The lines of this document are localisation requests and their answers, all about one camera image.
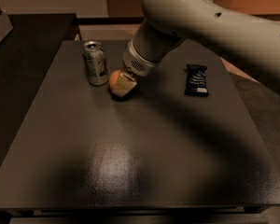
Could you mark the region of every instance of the soda can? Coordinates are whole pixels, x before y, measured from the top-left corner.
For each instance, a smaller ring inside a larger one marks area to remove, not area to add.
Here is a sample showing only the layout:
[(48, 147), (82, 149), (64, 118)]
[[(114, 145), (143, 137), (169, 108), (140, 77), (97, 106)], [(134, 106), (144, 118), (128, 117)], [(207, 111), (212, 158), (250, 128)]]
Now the soda can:
[(85, 42), (82, 56), (90, 84), (95, 86), (106, 84), (109, 74), (102, 44), (96, 41)]

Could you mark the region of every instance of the black tabletop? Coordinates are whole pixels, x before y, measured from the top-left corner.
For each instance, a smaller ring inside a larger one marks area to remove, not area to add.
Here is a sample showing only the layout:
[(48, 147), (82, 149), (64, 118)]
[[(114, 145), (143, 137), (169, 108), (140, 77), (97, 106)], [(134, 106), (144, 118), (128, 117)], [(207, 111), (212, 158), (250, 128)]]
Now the black tabletop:
[(0, 43), (0, 165), (76, 15), (10, 15)]
[[(103, 42), (111, 70), (126, 45)], [(184, 95), (187, 63), (207, 66), (208, 97)], [(190, 41), (124, 102), (91, 86), (80, 44), (63, 42), (0, 168), (0, 208), (279, 204), (280, 175), (225, 67)]]

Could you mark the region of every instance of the floor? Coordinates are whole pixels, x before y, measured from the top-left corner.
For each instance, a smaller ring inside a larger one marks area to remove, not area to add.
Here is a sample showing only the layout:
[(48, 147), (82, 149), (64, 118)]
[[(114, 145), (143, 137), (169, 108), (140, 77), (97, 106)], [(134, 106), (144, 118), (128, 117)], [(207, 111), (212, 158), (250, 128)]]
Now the floor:
[[(91, 26), (80, 26), (80, 31), (82, 34), (83, 40), (116, 40), (116, 39), (127, 39), (130, 40), (133, 37), (133, 34), (137, 31), (138, 25), (137, 24), (129, 24), (129, 25), (91, 25)], [(252, 77), (241, 71), (240, 69), (236, 68), (232, 64), (222, 60), (222, 62), (225, 64), (227, 70), (231, 73), (231, 78), (235, 82), (235, 85), (238, 88), (241, 88), (241, 85), (243, 85), (243, 79), (239, 79), (238, 77), (244, 77), (245, 79), (249, 80), (245, 84), (245, 86), (249, 85), (255, 85), (254, 83), (257, 82)], [(277, 169), (280, 172), (280, 123), (277, 122), (277, 124), (274, 124), (274, 128), (276, 129), (275, 135), (266, 135), (268, 127), (262, 125), (263, 119), (258, 119), (257, 116), (264, 116), (267, 113), (266, 110), (261, 110), (261, 112), (258, 110), (258, 105), (263, 105), (261, 102), (267, 102), (268, 108), (271, 101), (274, 101), (275, 97), (273, 94), (268, 95), (266, 100), (264, 101), (258, 101), (258, 103), (254, 103), (253, 105), (249, 105), (251, 96), (253, 95), (249, 94), (248, 92), (240, 93), (243, 95), (243, 100), (246, 103), (246, 105), (249, 106), (250, 114), (255, 114), (255, 121), (259, 122), (259, 132), (264, 137), (264, 141), (268, 146), (269, 152), (272, 154), (273, 160), (277, 166)], [(275, 112), (280, 113), (280, 106), (275, 110)], [(280, 206), (279, 207), (271, 207), (261, 213), (264, 217), (267, 218), (268, 222), (270, 224), (280, 224)]]

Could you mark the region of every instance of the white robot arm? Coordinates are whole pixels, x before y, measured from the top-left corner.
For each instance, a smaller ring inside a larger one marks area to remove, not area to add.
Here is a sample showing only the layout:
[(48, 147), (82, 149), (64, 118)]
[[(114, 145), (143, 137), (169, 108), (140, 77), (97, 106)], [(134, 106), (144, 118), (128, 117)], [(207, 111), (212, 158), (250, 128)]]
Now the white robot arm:
[(148, 76), (186, 38), (234, 65), (252, 67), (280, 94), (280, 24), (216, 6), (212, 0), (143, 0), (145, 20), (124, 52), (125, 66)]

